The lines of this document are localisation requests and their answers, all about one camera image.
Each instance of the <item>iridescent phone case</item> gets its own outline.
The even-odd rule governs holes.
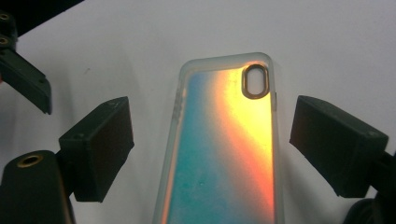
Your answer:
[[[274,86],[263,53],[182,67],[153,223],[283,223]]]

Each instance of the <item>phone case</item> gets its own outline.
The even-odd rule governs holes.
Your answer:
[[[260,68],[264,90],[248,92]],[[193,60],[180,72],[153,223],[283,223],[270,57]]]

